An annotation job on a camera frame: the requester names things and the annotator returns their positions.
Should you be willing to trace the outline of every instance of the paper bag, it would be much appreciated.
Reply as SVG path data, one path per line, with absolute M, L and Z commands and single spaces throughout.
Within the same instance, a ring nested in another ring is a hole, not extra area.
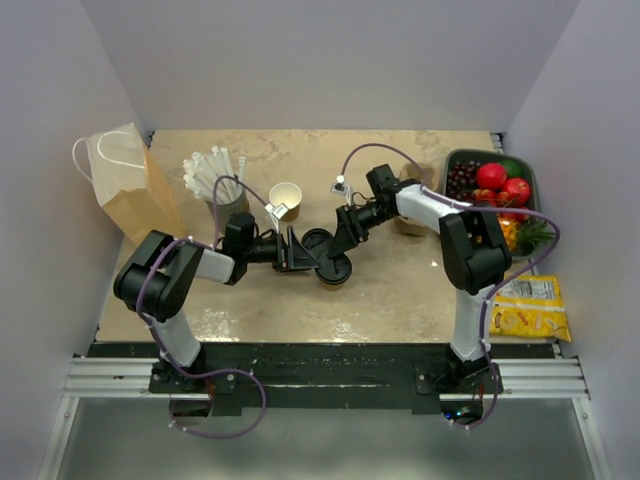
M 87 145 L 90 176 L 75 155 L 82 141 Z M 169 185 L 133 123 L 79 139 L 72 156 L 76 168 L 93 184 L 100 206 L 133 243 L 139 245 L 151 230 L 186 236 Z

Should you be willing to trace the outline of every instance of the gray wall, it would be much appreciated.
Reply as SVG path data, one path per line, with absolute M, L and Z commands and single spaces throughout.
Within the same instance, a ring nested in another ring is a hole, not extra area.
M 638 478 L 640 3 L 582 0 L 507 133 L 564 227 L 560 276 L 616 479 Z
M 82 0 L 149 128 L 506 129 L 578 0 Z
M 70 148 L 136 117 L 77 0 L 4 2 L 0 65 L 0 477 L 29 479 L 120 239 Z

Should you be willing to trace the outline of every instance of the white rope handle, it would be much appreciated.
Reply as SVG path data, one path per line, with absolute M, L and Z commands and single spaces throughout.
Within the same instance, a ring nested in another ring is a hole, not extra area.
M 113 135 L 114 133 L 121 133 L 123 135 L 129 135 L 130 137 L 135 137 L 135 135 L 133 135 L 132 133 L 123 132 L 122 130 L 112 130 L 110 132 L 103 133 L 102 135 L 100 135 L 100 138 L 98 139 L 98 144 L 96 145 L 96 149 L 98 150 L 98 153 L 100 154 L 100 156 L 102 158 L 104 158 L 105 160 L 107 160 L 108 162 L 115 163 L 117 165 L 124 165 L 124 166 L 127 166 L 127 167 L 134 167 L 134 168 L 142 168 L 144 170 L 144 166 L 143 165 L 134 165 L 133 163 L 127 163 L 127 162 L 121 162 L 119 160 L 114 160 L 113 158 L 109 158 L 104 153 L 102 153 L 102 150 L 100 149 L 100 144 L 102 143 L 102 139 L 104 137 L 106 137 L 107 135 Z
M 91 177 L 89 175 L 87 175 L 84 170 L 82 170 L 80 168 L 80 165 L 78 164 L 78 159 L 76 158 L 76 148 L 78 148 L 78 144 L 82 141 L 87 141 L 87 137 L 82 137 L 79 138 L 78 140 L 76 140 L 76 143 L 73 144 L 73 147 L 71 147 L 71 158 L 73 158 L 73 164 L 76 166 L 76 170 L 78 170 L 80 172 L 80 174 L 86 178 L 87 180 L 89 180 L 89 183 L 91 183 L 93 185 L 93 180 L 91 179 Z

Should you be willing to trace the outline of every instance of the marble table surface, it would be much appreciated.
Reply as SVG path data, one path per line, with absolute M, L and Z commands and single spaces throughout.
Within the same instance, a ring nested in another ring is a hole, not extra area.
M 278 182 L 300 186 L 300 216 L 292 222 L 298 238 L 315 227 L 335 231 L 335 208 L 344 198 L 329 193 L 345 157 L 365 142 L 404 150 L 442 171 L 452 150 L 493 150 L 488 132 L 353 130 L 159 130 L 151 153 L 172 188 L 187 232 L 211 243 L 214 224 L 202 200 L 182 180 L 182 160 L 194 151 L 226 146 L 235 162 L 248 159 L 245 178 L 263 197 Z M 351 161 L 347 178 L 369 193 L 365 173 L 389 163 L 398 173 L 404 160 L 393 152 L 367 148 Z M 251 210 L 261 230 L 266 212 L 255 199 Z M 133 252 L 124 240 L 116 272 Z M 194 281 L 184 306 L 194 334 L 202 341 L 241 342 L 448 342 L 455 291 L 443 267 L 439 238 L 398 233 L 393 222 L 371 231 L 367 243 L 349 252 L 353 274 L 342 289 L 327 291 L 313 272 L 275 273 L 269 265 L 250 265 L 234 287 Z M 148 341 L 143 322 L 109 293 L 97 341 Z

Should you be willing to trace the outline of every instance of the fruit basket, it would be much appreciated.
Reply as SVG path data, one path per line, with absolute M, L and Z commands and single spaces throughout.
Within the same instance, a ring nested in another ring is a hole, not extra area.
M 529 185 L 531 193 L 528 200 L 524 203 L 524 206 L 529 210 L 540 211 L 538 186 L 531 166 L 518 157 L 484 150 L 454 150 L 449 154 L 444 168 L 444 194 L 455 200 L 476 203 L 477 199 L 474 197 L 474 191 L 479 189 L 476 181 L 477 170 L 482 165 L 488 163 L 509 163 L 515 172 L 517 172 L 518 178 L 522 178 Z M 501 219 L 501 227 L 505 233 L 505 238 L 510 235 L 515 237 L 517 229 L 521 231 L 524 230 L 523 236 L 527 234 L 528 231 L 533 235 L 545 235 L 543 229 L 540 228 L 540 224 L 536 224 L 536 222 L 532 220 L 523 220 L 521 223 L 514 222 L 509 224 L 509 222 Z M 544 245 L 538 244 L 535 248 L 530 247 L 528 250 L 522 247 L 514 248 L 512 250 L 513 259 L 527 260 L 532 258 L 538 253 L 540 248 L 544 248 Z

